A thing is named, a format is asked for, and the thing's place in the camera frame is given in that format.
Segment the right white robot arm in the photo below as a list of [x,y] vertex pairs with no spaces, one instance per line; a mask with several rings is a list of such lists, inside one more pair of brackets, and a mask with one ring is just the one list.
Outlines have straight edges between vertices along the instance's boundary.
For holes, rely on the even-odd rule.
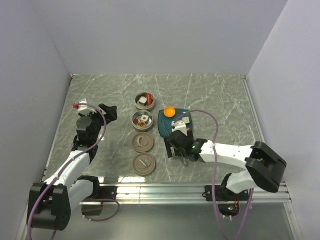
[[173,148],[178,156],[191,162],[216,162],[241,168],[239,173],[227,174],[221,183],[220,194],[226,200],[257,187],[269,193],[278,192],[287,167],[286,161],[261,141],[254,145],[213,143],[203,138],[193,139],[177,130],[166,138],[166,148],[169,158]]

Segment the orange half fruit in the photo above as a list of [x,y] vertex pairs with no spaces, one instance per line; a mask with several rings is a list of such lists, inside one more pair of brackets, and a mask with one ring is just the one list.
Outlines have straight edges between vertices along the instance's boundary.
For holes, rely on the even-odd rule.
[[172,118],[172,117],[175,116],[176,110],[172,106],[167,106],[167,107],[164,108],[163,114],[168,118]]

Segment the white rice block seaweed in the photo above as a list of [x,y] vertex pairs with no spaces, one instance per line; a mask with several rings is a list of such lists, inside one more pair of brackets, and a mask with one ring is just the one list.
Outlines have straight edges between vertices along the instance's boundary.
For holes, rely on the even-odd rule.
[[141,95],[137,102],[141,106],[146,106],[147,105],[147,98],[145,96]]

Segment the red sausage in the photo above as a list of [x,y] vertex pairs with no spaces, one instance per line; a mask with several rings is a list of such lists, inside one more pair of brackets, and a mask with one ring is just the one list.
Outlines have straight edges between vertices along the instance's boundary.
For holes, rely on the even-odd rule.
[[146,94],[146,105],[150,106],[153,103],[153,97],[150,93]]

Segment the white tofu cube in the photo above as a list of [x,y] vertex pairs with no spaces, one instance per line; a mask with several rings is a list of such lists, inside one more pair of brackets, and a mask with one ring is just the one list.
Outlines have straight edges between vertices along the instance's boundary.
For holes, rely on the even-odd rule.
[[149,116],[148,115],[146,115],[146,114],[141,115],[140,121],[143,121],[143,122],[146,123],[148,120],[149,120]]

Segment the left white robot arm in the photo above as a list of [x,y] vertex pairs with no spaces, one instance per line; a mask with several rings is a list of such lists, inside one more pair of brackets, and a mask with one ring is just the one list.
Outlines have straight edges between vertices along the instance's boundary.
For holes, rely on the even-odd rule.
[[117,106],[100,103],[95,107],[82,99],[73,107],[80,117],[69,156],[52,176],[30,187],[26,218],[29,233],[32,228],[64,230],[80,202],[96,201],[101,195],[99,179],[82,172],[96,156],[107,125],[117,120]]

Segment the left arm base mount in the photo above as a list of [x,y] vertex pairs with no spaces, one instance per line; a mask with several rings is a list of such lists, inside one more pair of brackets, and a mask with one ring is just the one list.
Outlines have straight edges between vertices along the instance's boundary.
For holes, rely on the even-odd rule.
[[97,196],[87,198],[81,203],[81,213],[86,217],[100,216],[105,203],[113,204],[117,197],[118,187],[115,185],[102,185]]

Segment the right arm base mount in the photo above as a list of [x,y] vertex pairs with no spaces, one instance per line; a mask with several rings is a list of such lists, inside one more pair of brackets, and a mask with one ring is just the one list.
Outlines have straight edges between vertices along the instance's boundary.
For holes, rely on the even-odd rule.
[[[240,193],[234,193],[221,185],[214,186],[214,196],[217,202],[230,202],[230,201],[247,201],[249,199],[248,190],[243,190]],[[213,201],[212,185],[205,185],[202,197],[207,202]]]

